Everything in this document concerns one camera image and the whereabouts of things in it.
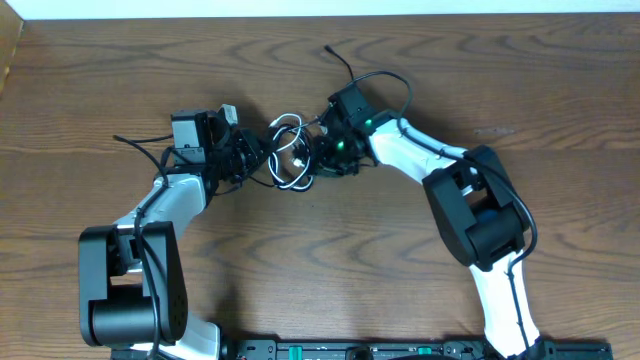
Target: white cord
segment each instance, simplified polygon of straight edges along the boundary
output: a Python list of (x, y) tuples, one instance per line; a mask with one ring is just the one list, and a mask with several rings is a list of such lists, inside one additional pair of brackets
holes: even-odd
[[(272, 165), (271, 161), (268, 161), (268, 163), (269, 163), (269, 171), (271, 172), (271, 175), (273, 176), (274, 179), (276, 179), (278, 182), (284, 184), (284, 185), (276, 185), (278, 187), (278, 189), (280, 189), (280, 190), (288, 190), (288, 189), (306, 190), (309, 187), (311, 187), (311, 184), (313, 184), (313, 175), (309, 176), (309, 180), (307, 181), (307, 183), (305, 185), (299, 186), (299, 185), (295, 185), (295, 184), (298, 181), (300, 181), (300, 179), (302, 179), (305, 176), (305, 174), (309, 171), (309, 166), (311, 165), (310, 161), (307, 161), (307, 163), (305, 164), (304, 169), (302, 170), (302, 172), (291, 182), (287, 183), (286, 181), (282, 180), (278, 176), (278, 172), (279, 172), (279, 168), (280, 168), (279, 162), (278, 162), (278, 153), (283, 151), (283, 150), (285, 150), (286, 148), (292, 146), (297, 141), (301, 142), (305, 146), (307, 145), (305, 143), (305, 141), (300, 137), (300, 132), (302, 131), (302, 118), (297, 114), (284, 113), (284, 114), (278, 116), (277, 119), (273, 120), (273, 122), (271, 122), (271, 124), (269, 124), (269, 127), (275, 127), (282, 119), (284, 119), (286, 117), (293, 117), (293, 118), (298, 119), (297, 131), (295, 132), (296, 136), (287, 145), (278, 148), (276, 151), (274, 151), (270, 155), (273, 158), (273, 165)], [(273, 136), (273, 140), (278, 139), (280, 137), (280, 135), (282, 133), (284, 133), (284, 132), (293, 132), (293, 131), (292, 131), (292, 129), (282, 128), (282, 129), (278, 130), (278, 132), (276, 132), (276, 134)]]

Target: white background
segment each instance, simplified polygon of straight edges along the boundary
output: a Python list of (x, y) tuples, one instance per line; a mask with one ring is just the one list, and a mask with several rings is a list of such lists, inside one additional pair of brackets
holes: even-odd
[(7, 0), (7, 2), (25, 20), (640, 12), (640, 0)]

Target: black and white cable bundle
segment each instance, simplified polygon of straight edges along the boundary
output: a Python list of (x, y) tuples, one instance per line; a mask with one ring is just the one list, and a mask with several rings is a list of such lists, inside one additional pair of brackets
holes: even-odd
[[(294, 118), (298, 120), (298, 126), (293, 126), (291, 124), (281, 124), (278, 125), (283, 119), (286, 118)], [(308, 131), (306, 127), (311, 123), (302, 122), (302, 118), (300, 115), (293, 113), (285, 113), (280, 115), (277, 119), (275, 119), (270, 125), (275, 134), (273, 136), (274, 146), (277, 147), (276, 150), (269, 156), (269, 171), (271, 172), (271, 177), (273, 178), (273, 183), (280, 190), (292, 190), (298, 192), (304, 192), (311, 188), (313, 184), (314, 176), (309, 174), (312, 162), (312, 153), (311, 153), (311, 141)], [(295, 135), (293, 140), (283, 146), (280, 145), (280, 140), (284, 134), (290, 133)], [(304, 149), (306, 153), (306, 158), (293, 158), (292, 162), (297, 167), (302, 167), (302, 171), (298, 174), (293, 180), (285, 181), (283, 180), (278, 172), (280, 170), (280, 160), (278, 159), (278, 153), (290, 148), (297, 147), (299, 149)]]

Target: green tape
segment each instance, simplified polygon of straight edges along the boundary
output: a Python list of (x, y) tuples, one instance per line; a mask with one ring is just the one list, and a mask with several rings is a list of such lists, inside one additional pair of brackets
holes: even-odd
[(302, 360), (302, 346), (289, 346), (289, 360)]

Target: wooden tabletop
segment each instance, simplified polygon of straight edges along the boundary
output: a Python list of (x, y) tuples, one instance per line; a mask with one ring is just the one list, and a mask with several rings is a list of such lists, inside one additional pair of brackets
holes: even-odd
[[(0, 356), (107, 357), (79, 335), (77, 238), (154, 174), (112, 134), (164, 135), (171, 112), (223, 103), (257, 131), (283, 112), (312, 119), (347, 81), (327, 43), (358, 74), (406, 76), (418, 129), (497, 149), (540, 227), (525, 269), (541, 332), (639, 358), (639, 15), (28, 22), (0, 100)], [(404, 101), (393, 79), (369, 85)], [(483, 333), (469, 271), (392, 168), (303, 194), (247, 184), (179, 248), (190, 309), (234, 334)]]

